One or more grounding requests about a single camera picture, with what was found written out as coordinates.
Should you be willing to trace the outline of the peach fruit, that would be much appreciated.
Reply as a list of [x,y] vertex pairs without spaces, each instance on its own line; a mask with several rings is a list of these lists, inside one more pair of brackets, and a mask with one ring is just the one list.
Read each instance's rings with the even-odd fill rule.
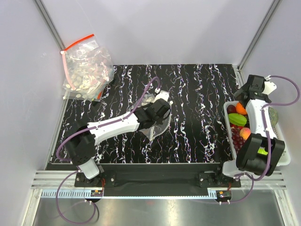
[[239,132],[239,135],[243,140],[247,140],[251,135],[251,130],[249,128],[242,128]]

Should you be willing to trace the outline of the dark plum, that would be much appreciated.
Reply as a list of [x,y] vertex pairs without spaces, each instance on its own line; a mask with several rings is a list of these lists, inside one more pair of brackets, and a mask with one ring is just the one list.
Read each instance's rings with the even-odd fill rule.
[[236,113],[236,106],[235,105],[228,105],[227,107],[227,114]]

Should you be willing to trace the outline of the clear spotted zip bag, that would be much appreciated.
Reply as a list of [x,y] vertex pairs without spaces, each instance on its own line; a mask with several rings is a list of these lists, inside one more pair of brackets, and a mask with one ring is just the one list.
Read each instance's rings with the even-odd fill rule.
[[[153,103],[155,96],[160,91],[156,91],[155,94],[144,94],[141,99],[138,99],[134,104],[127,108],[128,112],[131,112],[135,109],[134,114],[136,115],[136,109],[141,106],[145,106],[147,104]],[[172,106],[173,102],[168,100],[168,103]],[[143,133],[150,141],[154,140],[159,135],[163,134],[169,127],[171,121],[171,113],[169,117],[163,121],[162,125],[154,125],[152,127],[139,127],[138,131]]]

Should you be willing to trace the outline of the green starfruit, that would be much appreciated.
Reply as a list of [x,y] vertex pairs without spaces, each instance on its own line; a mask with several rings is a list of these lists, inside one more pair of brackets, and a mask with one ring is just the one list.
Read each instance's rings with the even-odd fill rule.
[[236,126],[245,126],[247,124],[247,118],[238,113],[228,114],[229,122]]

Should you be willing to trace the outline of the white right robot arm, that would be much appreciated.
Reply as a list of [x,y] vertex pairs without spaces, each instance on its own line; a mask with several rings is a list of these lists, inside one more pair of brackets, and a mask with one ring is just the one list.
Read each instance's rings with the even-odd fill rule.
[[225,186],[230,182],[230,177],[242,172],[264,177],[275,170],[285,149],[284,141],[277,138],[269,119],[271,100],[268,94],[275,89],[276,85],[263,76],[249,75],[246,83],[234,94],[246,109],[251,134],[235,160],[224,162],[222,170],[214,174],[216,185]]

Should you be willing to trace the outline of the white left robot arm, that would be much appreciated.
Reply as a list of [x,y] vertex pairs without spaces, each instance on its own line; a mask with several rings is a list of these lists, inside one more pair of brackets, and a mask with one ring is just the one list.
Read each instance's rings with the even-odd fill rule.
[[164,133],[170,124],[172,101],[163,98],[133,108],[112,119],[90,122],[65,139],[64,147],[70,161],[91,186],[100,184],[101,170],[93,160],[95,146],[125,133],[141,132],[149,141]]

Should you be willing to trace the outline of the orange fruit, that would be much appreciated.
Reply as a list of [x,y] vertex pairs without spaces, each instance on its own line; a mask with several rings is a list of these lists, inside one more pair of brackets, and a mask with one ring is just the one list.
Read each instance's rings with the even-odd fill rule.
[[240,102],[236,104],[236,112],[240,115],[247,115],[246,109],[243,107],[243,105]]

